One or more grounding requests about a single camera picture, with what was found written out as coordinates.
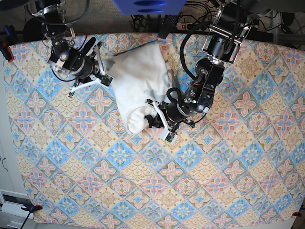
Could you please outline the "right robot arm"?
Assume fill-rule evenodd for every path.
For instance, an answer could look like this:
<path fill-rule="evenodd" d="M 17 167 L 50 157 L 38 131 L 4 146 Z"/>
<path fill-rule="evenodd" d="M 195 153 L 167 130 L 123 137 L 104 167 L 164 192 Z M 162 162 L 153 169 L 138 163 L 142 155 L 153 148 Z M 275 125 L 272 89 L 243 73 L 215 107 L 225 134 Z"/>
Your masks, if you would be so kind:
<path fill-rule="evenodd" d="M 81 19 L 88 11 L 90 2 L 87 0 L 82 15 L 74 20 L 65 19 L 64 0 L 38 0 L 35 2 L 36 13 L 32 12 L 30 4 L 26 11 L 41 24 L 44 37 L 51 41 L 51 55 L 48 64 L 56 73 L 71 76 L 73 80 L 91 78 L 100 81 L 109 80 L 100 57 L 100 45 L 94 37 L 83 45 L 75 48 L 76 33 L 73 23 Z"/>

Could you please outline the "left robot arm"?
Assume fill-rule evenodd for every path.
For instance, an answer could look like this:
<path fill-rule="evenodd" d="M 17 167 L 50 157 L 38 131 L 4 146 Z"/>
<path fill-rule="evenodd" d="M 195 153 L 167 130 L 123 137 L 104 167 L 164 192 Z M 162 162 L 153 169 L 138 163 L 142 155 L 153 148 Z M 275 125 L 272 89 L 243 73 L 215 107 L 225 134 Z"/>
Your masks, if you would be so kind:
<path fill-rule="evenodd" d="M 156 106 L 157 114 L 146 115 L 150 128 L 167 127 L 177 130 L 180 123 L 194 126 L 195 121 L 188 118 L 195 114 L 206 115 L 213 104 L 216 87 L 221 83 L 225 63 L 234 63 L 240 45 L 252 26 L 250 10 L 243 0 L 222 2 L 218 6 L 214 21 L 195 23 L 180 46 L 180 61 L 184 71 L 192 79 L 188 89 L 182 93 L 178 88 L 166 92 L 169 102 Z M 195 66 L 195 74 L 186 66 L 184 47 L 191 35 L 199 28 L 209 29 L 213 33 L 208 45 L 203 46 L 206 57 Z"/>

